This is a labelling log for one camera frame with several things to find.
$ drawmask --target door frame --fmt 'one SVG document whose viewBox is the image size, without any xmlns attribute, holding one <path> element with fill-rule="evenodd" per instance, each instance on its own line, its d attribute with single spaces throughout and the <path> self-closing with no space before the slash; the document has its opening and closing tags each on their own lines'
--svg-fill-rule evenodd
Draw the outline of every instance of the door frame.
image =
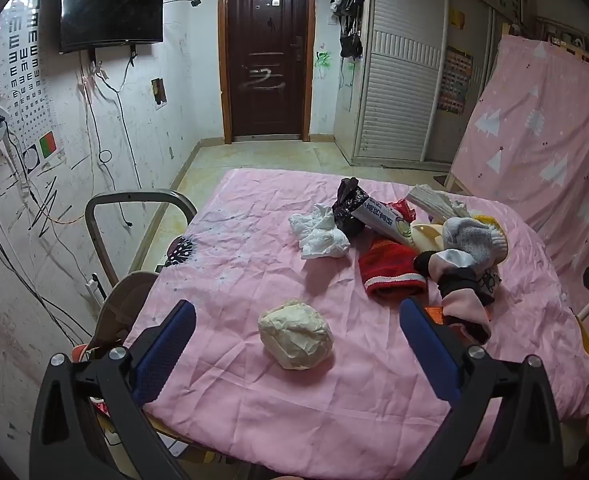
<svg viewBox="0 0 589 480">
<path fill-rule="evenodd" d="M 308 23 L 305 56 L 305 96 L 303 103 L 303 131 L 301 140 L 309 142 L 309 122 L 312 112 L 312 75 L 314 69 L 314 32 L 316 25 L 316 0 L 307 0 Z M 228 0 L 218 0 L 219 78 L 221 81 L 221 105 L 223 111 L 223 138 L 232 143 L 232 107 L 230 105 L 230 72 L 228 71 Z"/>
</svg>

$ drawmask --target metal screw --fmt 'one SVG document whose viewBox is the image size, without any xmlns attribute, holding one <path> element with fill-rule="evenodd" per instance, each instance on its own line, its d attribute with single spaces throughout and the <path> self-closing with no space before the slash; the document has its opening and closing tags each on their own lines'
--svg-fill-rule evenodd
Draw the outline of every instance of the metal screw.
<svg viewBox="0 0 589 480">
<path fill-rule="evenodd" d="M 532 368 L 540 368 L 543 362 L 541 362 L 541 358 L 538 355 L 528 355 L 528 364 Z"/>
<path fill-rule="evenodd" d="M 110 358 L 117 361 L 119 359 L 123 359 L 124 357 L 126 357 L 126 354 L 127 354 L 127 350 L 125 348 L 123 348 L 122 346 L 117 346 L 117 347 L 111 349 Z"/>
<path fill-rule="evenodd" d="M 54 354 L 50 358 L 50 364 L 52 366 L 60 366 L 63 364 L 64 361 L 65 361 L 65 355 L 63 355 L 63 354 Z"/>
<path fill-rule="evenodd" d="M 472 359 L 482 359 L 485 357 L 485 350 L 478 345 L 472 345 L 468 348 L 468 355 Z"/>
</svg>

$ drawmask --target pink curtain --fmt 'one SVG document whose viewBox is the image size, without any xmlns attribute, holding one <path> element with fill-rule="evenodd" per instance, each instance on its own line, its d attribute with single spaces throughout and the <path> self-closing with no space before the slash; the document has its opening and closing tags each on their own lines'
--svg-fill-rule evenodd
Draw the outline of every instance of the pink curtain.
<svg viewBox="0 0 589 480">
<path fill-rule="evenodd" d="M 504 36 L 452 173 L 538 232 L 578 313 L 589 300 L 582 283 L 589 266 L 589 64 L 548 43 Z"/>
</svg>

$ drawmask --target crumpled white plastic bag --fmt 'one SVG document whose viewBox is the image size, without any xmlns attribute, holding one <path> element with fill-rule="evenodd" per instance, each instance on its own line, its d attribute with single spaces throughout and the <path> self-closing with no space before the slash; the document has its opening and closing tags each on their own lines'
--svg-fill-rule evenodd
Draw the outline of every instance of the crumpled white plastic bag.
<svg viewBox="0 0 589 480">
<path fill-rule="evenodd" d="M 299 300 L 265 312 L 258 333 L 266 349 L 286 370 L 307 370 L 332 352 L 334 338 L 327 321 Z"/>
<path fill-rule="evenodd" d="M 335 224 L 330 206 L 315 204 L 311 214 L 295 213 L 289 222 L 292 233 L 299 240 L 302 260 L 321 256 L 340 258 L 350 248 L 347 236 Z"/>
</svg>

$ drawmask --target television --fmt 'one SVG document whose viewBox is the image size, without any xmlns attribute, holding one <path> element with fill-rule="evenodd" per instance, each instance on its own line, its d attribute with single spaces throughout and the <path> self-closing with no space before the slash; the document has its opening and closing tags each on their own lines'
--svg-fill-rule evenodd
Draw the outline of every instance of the television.
<svg viewBox="0 0 589 480">
<path fill-rule="evenodd" d="M 163 41 L 163 0 L 61 0 L 61 52 Z"/>
</svg>

